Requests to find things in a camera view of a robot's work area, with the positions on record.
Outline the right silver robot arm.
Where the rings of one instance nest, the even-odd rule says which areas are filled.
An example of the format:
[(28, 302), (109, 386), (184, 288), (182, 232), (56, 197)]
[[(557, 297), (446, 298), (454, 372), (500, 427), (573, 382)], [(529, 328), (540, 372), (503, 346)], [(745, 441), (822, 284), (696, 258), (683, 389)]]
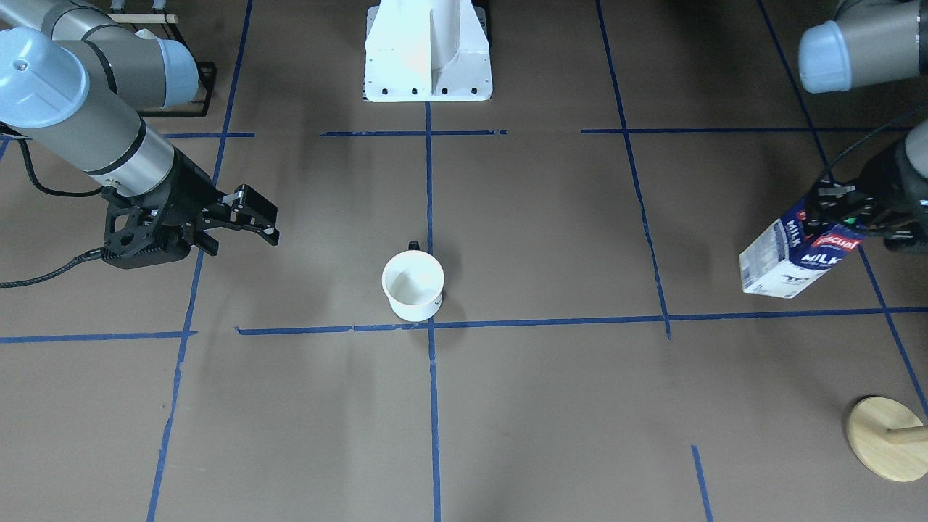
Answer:
[(213, 228), (279, 242), (278, 209), (253, 188), (223, 193), (142, 117), (191, 102), (199, 69), (180, 42), (143, 37), (83, 1), (4, 1), (2, 122), (101, 186), (101, 257), (120, 268), (218, 253)]

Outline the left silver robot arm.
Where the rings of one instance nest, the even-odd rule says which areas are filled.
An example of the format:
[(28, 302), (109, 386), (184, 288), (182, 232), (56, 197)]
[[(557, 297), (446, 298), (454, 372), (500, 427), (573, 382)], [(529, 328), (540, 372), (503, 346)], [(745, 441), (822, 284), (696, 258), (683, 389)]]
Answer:
[[(798, 51), (805, 91), (848, 91), (926, 74), (924, 1), (842, 1), (834, 16), (803, 33)], [(825, 174), (805, 196), (812, 229), (845, 225), (879, 236), (891, 252), (926, 254), (925, 123), (872, 157), (856, 178)]]

